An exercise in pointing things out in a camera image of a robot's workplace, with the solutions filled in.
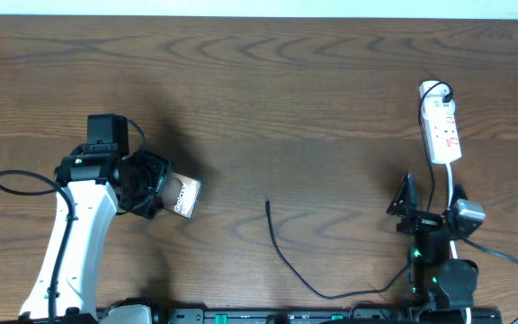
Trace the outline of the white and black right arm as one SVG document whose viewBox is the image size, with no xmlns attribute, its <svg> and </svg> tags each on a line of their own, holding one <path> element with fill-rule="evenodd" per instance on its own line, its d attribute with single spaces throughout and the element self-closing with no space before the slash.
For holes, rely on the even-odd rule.
<svg viewBox="0 0 518 324">
<path fill-rule="evenodd" d="M 466 239 L 486 218 L 481 204 L 465 197 L 457 185 L 452 189 L 451 205 L 437 214 L 418 209 L 415 179 L 402 178 L 387 214 L 400 218 L 397 232 L 410 235 L 414 244 L 408 250 L 409 282 L 414 297 L 409 317 L 415 322 L 473 320 L 474 292 L 478 286 L 478 266 L 454 256 L 451 243 Z"/>
</svg>

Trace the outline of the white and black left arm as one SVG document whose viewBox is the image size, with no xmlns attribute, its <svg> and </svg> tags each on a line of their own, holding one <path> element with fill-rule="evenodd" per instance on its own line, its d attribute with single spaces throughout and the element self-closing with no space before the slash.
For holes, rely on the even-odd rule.
<svg viewBox="0 0 518 324">
<path fill-rule="evenodd" d="M 56 217 L 36 284 L 23 303 L 19 323 L 101 323 L 110 321 L 96 303 L 103 248 L 115 216 L 146 219 L 162 208 L 158 195 L 172 163 L 146 150 L 130 151 L 124 116 L 87 119 L 87 141 L 65 156 L 48 179 L 57 198 Z"/>
</svg>

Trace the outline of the white power strip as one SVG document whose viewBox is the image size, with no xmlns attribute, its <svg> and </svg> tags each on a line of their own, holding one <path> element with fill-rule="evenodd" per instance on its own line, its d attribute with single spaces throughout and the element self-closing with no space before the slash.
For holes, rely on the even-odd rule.
<svg viewBox="0 0 518 324">
<path fill-rule="evenodd" d="M 451 87 L 443 81 L 427 80 L 419 86 L 419 94 L 430 160 L 433 164 L 449 165 L 461 158 Z"/>
</svg>

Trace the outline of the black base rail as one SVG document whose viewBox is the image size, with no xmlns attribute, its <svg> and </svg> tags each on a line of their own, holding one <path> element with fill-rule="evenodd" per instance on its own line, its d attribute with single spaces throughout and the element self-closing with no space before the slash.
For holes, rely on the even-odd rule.
<svg viewBox="0 0 518 324">
<path fill-rule="evenodd" d="M 464 323 L 462 313 L 426 311 L 415 318 L 409 310 L 360 304 L 351 310 L 155 310 L 127 305 L 98 314 L 100 323 L 268 324 L 268 323 Z"/>
</svg>

